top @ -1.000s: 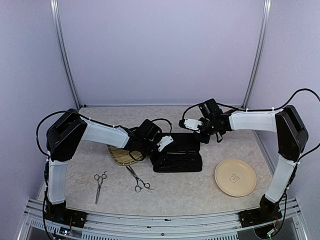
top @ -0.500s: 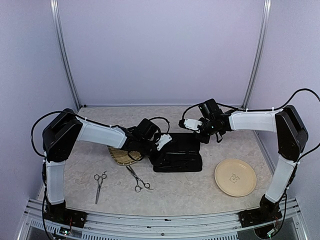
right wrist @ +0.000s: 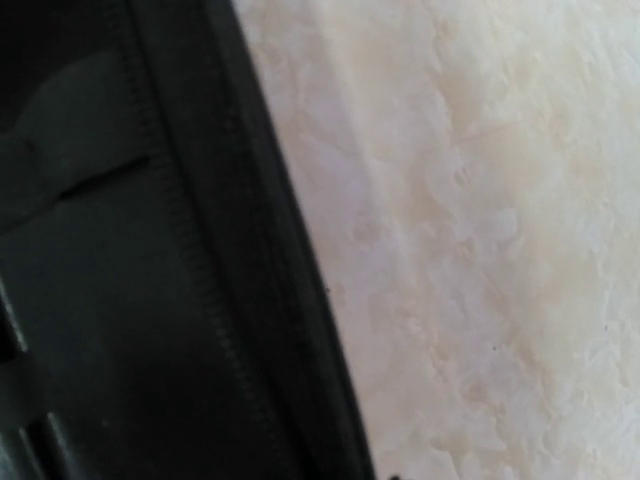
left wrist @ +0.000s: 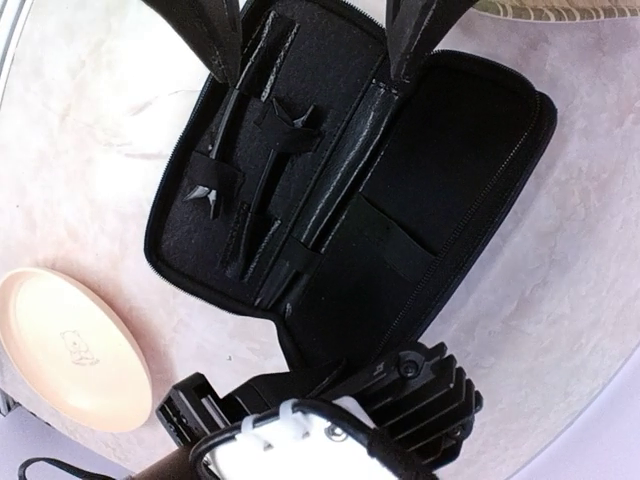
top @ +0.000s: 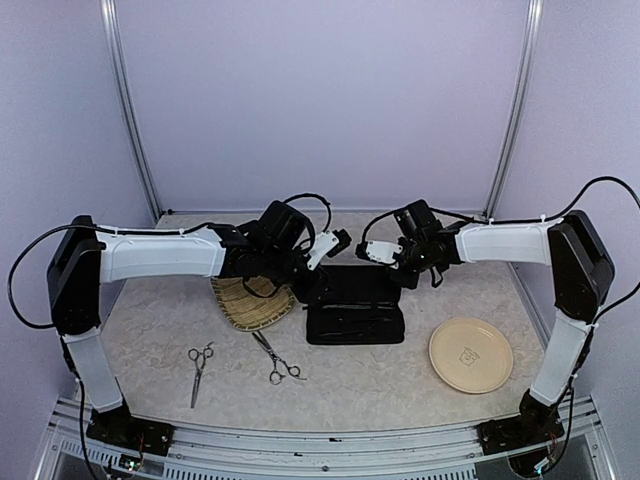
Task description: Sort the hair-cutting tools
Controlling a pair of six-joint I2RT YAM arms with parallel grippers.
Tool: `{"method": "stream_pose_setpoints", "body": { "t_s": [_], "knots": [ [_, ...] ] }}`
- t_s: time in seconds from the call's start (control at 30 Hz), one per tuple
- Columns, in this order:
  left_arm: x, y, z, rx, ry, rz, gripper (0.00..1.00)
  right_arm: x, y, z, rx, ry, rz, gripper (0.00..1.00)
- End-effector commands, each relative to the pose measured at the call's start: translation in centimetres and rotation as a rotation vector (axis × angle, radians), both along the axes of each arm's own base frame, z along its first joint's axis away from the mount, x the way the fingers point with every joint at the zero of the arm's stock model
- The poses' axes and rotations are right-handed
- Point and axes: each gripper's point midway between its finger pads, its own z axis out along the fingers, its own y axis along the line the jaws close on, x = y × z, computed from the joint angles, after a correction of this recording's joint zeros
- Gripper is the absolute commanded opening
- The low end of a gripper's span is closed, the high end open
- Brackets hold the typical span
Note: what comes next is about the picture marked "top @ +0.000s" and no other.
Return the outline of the black zippered tool case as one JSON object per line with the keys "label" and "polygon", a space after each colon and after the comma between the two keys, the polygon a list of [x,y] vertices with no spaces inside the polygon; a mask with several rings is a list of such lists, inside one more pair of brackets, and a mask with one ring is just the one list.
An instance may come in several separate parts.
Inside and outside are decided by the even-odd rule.
{"label": "black zippered tool case", "polygon": [[376,265],[328,265],[318,300],[306,306],[306,341],[316,346],[400,344],[401,288]]}

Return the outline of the silver thinning scissors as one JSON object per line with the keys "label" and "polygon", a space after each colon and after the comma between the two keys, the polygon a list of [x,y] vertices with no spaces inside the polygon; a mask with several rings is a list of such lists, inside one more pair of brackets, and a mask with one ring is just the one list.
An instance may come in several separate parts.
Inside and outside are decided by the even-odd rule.
{"label": "silver thinning scissors", "polygon": [[269,382],[272,385],[281,384],[283,379],[286,377],[290,377],[298,381],[306,381],[306,378],[302,376],[300,367],[297,365],[289,365],[284,359],[282,359],[275,352],[261,331],[254,331],[251,335],[262,350],[269,356],[272,362],[272,370],[269,374]]}

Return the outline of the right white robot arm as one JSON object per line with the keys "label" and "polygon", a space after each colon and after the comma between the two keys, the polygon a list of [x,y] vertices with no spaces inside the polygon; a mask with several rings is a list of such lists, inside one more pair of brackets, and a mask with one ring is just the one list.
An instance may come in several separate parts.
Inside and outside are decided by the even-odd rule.
{"label": "right white robot arm", "polygon": [[577,373],[615,277],[613,260],[589,216],[573,210],[555,220],[445,226],[423,200],[397,208],[391,216],[400,236],[385,261],[391,279],[405,289],[416,289],[422,275],[438,286],[440,275],[463,264],[547,268],[555,323],[527,394],[540,405],[529,406],[511,423],[518,442],[535,442],[551,424],[541,405],[556,404]]}

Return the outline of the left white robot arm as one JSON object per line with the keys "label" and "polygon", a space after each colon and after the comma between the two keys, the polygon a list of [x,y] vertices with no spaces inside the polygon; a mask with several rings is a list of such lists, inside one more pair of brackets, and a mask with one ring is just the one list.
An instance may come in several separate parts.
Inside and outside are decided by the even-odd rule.
{"label": "left white robot arm", "polygon": [[121,445],[140,434],[137,418],[122,408],[125,400],[101,341],[102,285],[164,276],[264,277],[306,302],[321,293],[319,265],[338,243],[336,234],[315,231],[306,215],[281,201],[240,226],[206,222],[179,230],[125,230],[76,217],[47,271],[51,318],[71,369],[102,413],[102,430]]}

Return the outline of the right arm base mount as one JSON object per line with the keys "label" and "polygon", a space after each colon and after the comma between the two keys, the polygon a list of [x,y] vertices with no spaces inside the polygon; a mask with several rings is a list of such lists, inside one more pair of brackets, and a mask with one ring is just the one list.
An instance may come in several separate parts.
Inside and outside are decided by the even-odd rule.
{"label": "right arm base mount", "polygon": [[519,412],[514,416],[479,423],[475,429],[484,455],[492,455],[561,438],[565,428],[559,405],[573,388],[565,388],[560,399],[550,406],[536,400],[529,389],[524,393]]}

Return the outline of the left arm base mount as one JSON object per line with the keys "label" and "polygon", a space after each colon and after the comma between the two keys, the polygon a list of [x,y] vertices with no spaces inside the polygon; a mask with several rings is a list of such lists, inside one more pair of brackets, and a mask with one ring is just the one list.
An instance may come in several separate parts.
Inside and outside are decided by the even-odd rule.
{"label": "left arm base mount", "polygon": [[169,423],[135,417],[121,409],[104,413],[93,410],[86,430],[92,440],[163,457],[168,455],[173,434],[174,426]]}

